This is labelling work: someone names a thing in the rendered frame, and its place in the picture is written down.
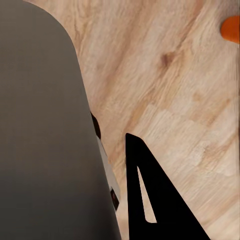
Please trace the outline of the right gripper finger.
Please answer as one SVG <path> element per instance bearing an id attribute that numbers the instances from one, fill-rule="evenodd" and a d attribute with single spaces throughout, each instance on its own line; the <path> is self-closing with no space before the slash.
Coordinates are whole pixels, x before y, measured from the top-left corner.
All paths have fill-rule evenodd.
<path id="1" fill-rule="evenodd" d="M 210 240 L 146 143 L 125 135 L 129 240 Z M 140 170 L 156 223 L 145 218 Z"/>

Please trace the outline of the trash can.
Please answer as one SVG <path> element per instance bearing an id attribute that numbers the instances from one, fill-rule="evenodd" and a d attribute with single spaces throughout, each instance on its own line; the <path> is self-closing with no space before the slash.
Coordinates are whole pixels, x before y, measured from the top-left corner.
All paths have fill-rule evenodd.
<path id="1" fill-rule="evenodd" d="M 0 0 L 0 240 L 122 240 L 73 41 Z"/>

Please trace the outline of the can of soda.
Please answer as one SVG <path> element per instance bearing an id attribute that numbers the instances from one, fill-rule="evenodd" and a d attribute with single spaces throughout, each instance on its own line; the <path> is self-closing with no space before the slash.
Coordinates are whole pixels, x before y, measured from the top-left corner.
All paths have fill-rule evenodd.
<path id="1" fill-rule="evenodd" d="M 240 16 L 227 18 L 220 28 L 220 34 L 225 40 L 240 44 Z"/>

